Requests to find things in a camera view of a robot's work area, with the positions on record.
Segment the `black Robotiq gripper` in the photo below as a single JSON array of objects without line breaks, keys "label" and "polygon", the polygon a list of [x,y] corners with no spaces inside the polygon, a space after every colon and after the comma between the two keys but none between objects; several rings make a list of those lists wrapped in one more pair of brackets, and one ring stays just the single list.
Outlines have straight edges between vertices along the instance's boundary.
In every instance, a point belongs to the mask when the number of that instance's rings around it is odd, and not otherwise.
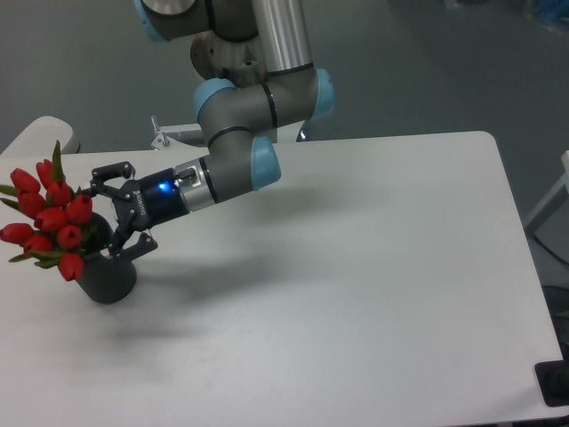
[{"label": "black Robotiq gripper", "polygon": [[[128,245],[134,231],[149,230],[189,213],[175,184],[173,168],[139,180],[131,179],[134,175],[132,164],[124,161],[92,169],[89,181],[92,197],[111,198],[117,228],[104,234],[104,247],[108,257],[116,261],[133,261],[158,248],[158,243],[146,232],[141,232],[136,242]],[[119,177],[128,180],[119,189],[106,184]]]}]

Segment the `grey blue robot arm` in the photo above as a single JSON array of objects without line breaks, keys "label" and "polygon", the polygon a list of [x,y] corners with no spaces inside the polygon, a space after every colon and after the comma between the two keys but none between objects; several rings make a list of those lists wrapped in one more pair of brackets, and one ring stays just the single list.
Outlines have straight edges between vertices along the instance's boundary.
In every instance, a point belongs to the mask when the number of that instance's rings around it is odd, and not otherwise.
[{"label": "grey blue robot arm", "polygon": [[244,86],[222,62],[220,76],[197,87],[204,157],[141,179],[127,162],[92,171],[90,192],[110,199],[117,226],[99,226],[87,246],[121,261],[156,248],[152,227],[277,182],[281,170],[268,131],[326,116],[335,104],[329,73],[313,63],[299,1],[139,1],[135,7],[151,39],[208,31],[240,50],[252,47],[261,75]]}]

